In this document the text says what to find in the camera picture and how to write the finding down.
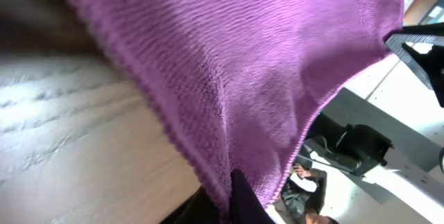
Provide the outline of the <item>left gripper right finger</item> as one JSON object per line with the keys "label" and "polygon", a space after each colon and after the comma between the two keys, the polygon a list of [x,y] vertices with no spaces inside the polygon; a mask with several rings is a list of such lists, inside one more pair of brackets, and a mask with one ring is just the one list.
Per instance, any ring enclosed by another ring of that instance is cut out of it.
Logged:
{"label": "left gripper right finger", "polygon": [[[421,54],[408,42],[431,44],[432,49]],[[404,26],[385,37],[384,43],[427,88],[434,91],[443,107],[443,23]]]}

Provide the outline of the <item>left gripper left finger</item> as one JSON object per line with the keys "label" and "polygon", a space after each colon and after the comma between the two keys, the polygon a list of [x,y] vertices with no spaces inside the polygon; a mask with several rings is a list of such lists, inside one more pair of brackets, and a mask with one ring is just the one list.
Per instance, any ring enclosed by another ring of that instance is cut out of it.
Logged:
{"label": "left gripper left finger", "polygon": [[240,169],[231,174],[230,220],[232,224],[274,224]]}

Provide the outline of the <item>purple microfiber cloth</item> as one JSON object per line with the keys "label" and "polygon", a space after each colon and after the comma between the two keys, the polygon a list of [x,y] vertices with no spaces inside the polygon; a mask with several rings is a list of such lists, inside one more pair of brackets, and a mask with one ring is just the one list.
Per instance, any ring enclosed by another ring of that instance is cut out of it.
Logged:
{"label": "purple microfiber cloth", "polygon": [[279,194],[318,113],[389,54],[404,0],[68,0],[229,215],[231,171]]}

